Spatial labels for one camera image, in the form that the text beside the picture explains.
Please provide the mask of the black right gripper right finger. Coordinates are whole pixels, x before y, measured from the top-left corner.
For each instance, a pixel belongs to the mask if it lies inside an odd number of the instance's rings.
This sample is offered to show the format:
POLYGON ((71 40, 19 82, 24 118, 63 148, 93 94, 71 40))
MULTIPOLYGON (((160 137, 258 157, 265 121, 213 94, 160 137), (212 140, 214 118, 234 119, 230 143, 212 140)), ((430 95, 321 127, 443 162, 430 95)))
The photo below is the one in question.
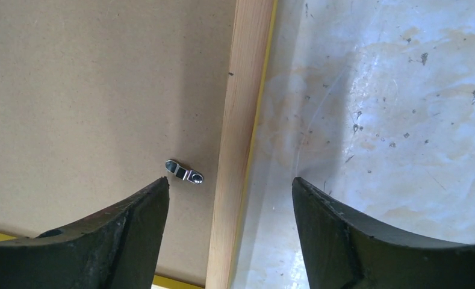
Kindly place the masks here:
POLYGON ((292 197, 311 288, 475 288, 475 244, 396 228, 300 177, 292 197))

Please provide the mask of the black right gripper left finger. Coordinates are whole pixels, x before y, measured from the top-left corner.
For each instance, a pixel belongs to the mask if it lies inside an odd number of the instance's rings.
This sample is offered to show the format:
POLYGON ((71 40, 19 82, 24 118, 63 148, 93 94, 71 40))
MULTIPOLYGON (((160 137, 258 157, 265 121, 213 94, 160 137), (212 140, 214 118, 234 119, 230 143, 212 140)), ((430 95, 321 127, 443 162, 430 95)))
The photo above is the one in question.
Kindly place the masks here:
POLYGON ((162 177, 68 225, 0 241, 0 288, 150 288, 168 211, 162 177))

